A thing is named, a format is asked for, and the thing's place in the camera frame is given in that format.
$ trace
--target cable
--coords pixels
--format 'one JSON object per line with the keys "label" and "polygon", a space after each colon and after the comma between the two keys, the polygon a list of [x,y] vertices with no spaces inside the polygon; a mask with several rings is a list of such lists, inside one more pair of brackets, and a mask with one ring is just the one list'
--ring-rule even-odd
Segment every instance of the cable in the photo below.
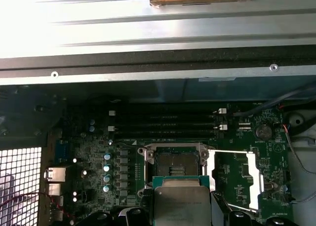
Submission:
{"label": "cable", "polygon": [[285,136],[286,136],[287,142],[288,142],[288,144],[289,144],[289,146],[290,146],[290,149],[291,149],[291,151],[292,151],[294,157],[296,158],[296,160],[299,162],[301,168],[304,170],[304,172],[306,172],[306,173],[308,173],[308,174],[316,175],[316,172],[311,172],[311,171],[307,170],[307,169],[304,167],[302,161],[300,160],[299,156],[297,155],[297,153],[296,153],[296,151],[295,151],[295,149],[294,149],[294,147],[293,147],[293,145],[292,145],[292,142],[291,142],[291,139],[290,139],[290,135],[288,134],[288,130],[287,130],[286,125],[283,124],[283,127],[284,127],[284,129],[285,129]]}
{"label": "cable", "polygon": [[302,200],[293,200],[291,203],[292,204],[306,203],[306,202],[314,199],[315,197],[316,197],[316,191]]}
{"label": "cable", "polygon": [[316,140],[307,136],[292,137],[291,141],[292,142],[304,141],[304,142],[307,142],[309,146],[316,146]]}
{"label": "cable", "polygon": [[251,109],[249,111],[234,113],[233,116],[251,116],[251,115],[254,115],[254,114],[256,114],[264,109],[271,108],[287,98],[290,98],[294,95],[297,95],[297,94],[300,94],[300,93],[306,92],[306,91],[311,91],[314,89],[316,89],[316,82],[312,82],[310,84],[307,84],[307,85],[301,86],[297,89],[294,89],[289,93],[283,94],[275,99],[267,101],[267,102],[263,103],[262,105],[259,105],[259,106],[255,107],[254,109]]}
{"label": "cable", "polygon": [[44,192],[30,192],[30,193],[25,193],[25,194],[21,194],[21,195],[14,196],[14,197],[12,197],[12,198],[6,200],[5,202],[1,203],[1,204],[0,204],[0,209],[1,209],[4,205],[6,205],[7,203],[9,203],[9,202],[11,202],[11,201],[14,201],[15,199],[21,198],[21,197],[23,197],[23,196],[26,196],[26,195],[44,195],[44,196],[48,197],[48,198],[50,199],[50,202],[53,203],[53,204],[55,204],[56,207],[57,207],[57,209],[61,210],[64,215],[66,215],[68,218],[74,218],[71,214],[67,213],[67,212],[63,209],[63,207],[62,207],[61,205],[59,205],[52,197],[50,197],[50,195],[48,195],[48,194],[46,194],[46,193],[44,193]]}
{"label": "cable", "polygon": [[296,101],[296,102],[282,104],[278,108],[279,109],[285,109],[285,108],[291,107],[291,106],[300,106],[300,105],[304,105],[304,104],[309,104],[309,103],[314,102],[314,101],[316,101],[316,96],[311,97],[309,99],[301,100],[301,101]]}

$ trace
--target motherboard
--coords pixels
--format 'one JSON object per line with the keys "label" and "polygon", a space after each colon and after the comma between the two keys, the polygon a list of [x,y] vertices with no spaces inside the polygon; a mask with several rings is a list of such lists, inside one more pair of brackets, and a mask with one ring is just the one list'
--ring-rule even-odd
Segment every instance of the motherboard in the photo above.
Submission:
{"label": "motherboard", "polygon": [[282,113],[232,114],[261,103],[109,104],[69,107],[55,162],[66,176],[64,206],[77,219],[139,206],[155,176],[210,176],[210,190],[258,222],[293,220]]}

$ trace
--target metal chassis panel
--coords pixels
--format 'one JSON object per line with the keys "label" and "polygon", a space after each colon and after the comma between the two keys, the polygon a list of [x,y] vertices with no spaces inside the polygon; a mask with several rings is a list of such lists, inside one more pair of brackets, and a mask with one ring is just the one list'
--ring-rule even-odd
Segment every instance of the metal chassis panel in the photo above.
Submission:
{"label": "metal chassis panel", "polygon": [[314,0],[3,0],[0,58],[316,44]]}
{"label": "metal chassis panel", "polygon": [[0,85],[316,75],[315,51],[299,45],[7,58],[0,59]]}

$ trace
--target red wire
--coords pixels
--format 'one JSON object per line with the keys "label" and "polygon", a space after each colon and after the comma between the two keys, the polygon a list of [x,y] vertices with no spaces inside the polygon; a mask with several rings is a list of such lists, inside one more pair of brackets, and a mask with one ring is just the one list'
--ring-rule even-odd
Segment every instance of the red wire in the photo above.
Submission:
{"label": "red wire", "polygon": [[67,212],[63,209],[63,207],[62,207],[61,205],[59,205],[50,195],[48,195],[48,194],[46,194],[46,193],[44,193],[44,192],[31,192],[31,193],[25,193],[25,194],[21,194],[21,195],[14,196],[14,197],[12,197],[12,198],[6,200],[5,202],[1,203],[1,204],[0,204],[0,208],[2,208],[4,205],[6,205],[7,203],[9,203],[10,201],[13,201],[13,200],[15,200],[15,199],[17,199],[17,198],[23,197],[23,196],[25,196],[25,195],[37,195],[37,194],[38,194],[38,195],[44,195],[44,196],[48,197],[48,198],[50,199],[50,202],[53,203],[53,204],[55,204],[56,207],[57,207],[57,209],[61,210],[64,215],[66,215],[68,218],[74,218],[71,214],[67,213]]}
{"label": "red wire", "polygon": [[288,133],[288,130],[287,130],[286,125],[285,125],[285,124],[282,124],[282,125],[283,125],[283,127],[284,127],[284,129],[285,129],[285,132]]}

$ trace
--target cpu socket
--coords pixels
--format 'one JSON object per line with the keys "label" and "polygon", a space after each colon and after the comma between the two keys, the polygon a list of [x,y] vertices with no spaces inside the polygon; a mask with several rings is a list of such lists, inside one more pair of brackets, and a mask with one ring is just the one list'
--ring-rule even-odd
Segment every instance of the cpu socket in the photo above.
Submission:
{"label": "cpu socket", "polygon": [[153,176],[206,175],[208,150],[213,149],[202,143],[152,143],[139,148],[138,153],[145,159],[145,188],[151,187]]}

